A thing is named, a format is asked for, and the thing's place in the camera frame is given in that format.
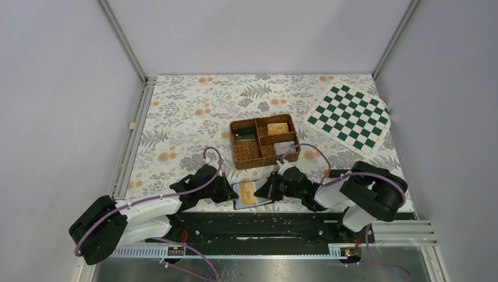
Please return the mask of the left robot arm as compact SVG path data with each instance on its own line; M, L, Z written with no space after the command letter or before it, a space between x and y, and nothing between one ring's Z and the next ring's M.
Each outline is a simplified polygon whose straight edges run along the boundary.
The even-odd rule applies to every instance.
M195 207L201 199L215 203L238 198L225 173L205 164L195 174L173 183L163 194L137 200L113 200L102 196L70 226L75 255L94 265L116 249L154 237L176 241L182 234L171 215Z

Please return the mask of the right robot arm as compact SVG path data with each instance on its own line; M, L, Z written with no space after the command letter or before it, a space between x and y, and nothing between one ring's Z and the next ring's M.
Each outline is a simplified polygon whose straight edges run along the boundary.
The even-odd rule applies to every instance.
M293 197L313 212L324 211L338 203L347 208L337 225L338 237L345 242L357 238L373 221L392 222L406 202L408 184L387 169L357 161L349 170L332 170L328 183L310 180L293 164L283 160L254 196L271 201Z

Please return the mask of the blue leather card holder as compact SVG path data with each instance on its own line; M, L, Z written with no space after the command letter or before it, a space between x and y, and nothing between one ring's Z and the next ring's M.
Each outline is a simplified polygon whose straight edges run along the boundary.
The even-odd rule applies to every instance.
M257 197L254 195L254 193L259 190L266 182L267 181L264 179L259 179L248 182L234 183L232 185L232 188L238 195L238 198L234 200L234 209L248 209L272 203L270 199Z

